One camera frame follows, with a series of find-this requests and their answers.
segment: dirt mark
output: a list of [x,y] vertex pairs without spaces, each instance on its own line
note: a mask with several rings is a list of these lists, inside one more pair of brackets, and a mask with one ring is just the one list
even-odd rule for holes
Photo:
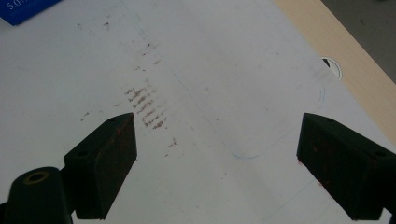
[[176,141],[176,138],[173,137],[173,142],[172,142],[172,144],[169,145],[168,147],[174,147],[175,145],[177,145],[177,141]]

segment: white paper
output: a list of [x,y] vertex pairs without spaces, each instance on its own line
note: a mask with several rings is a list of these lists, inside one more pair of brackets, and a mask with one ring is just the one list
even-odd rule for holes
[[62,1],[0,22],[0,78],[0,202],[135,113],[138,160],[101,223],[352,223],[297,162],[303,113],[394,150],[269,0]]

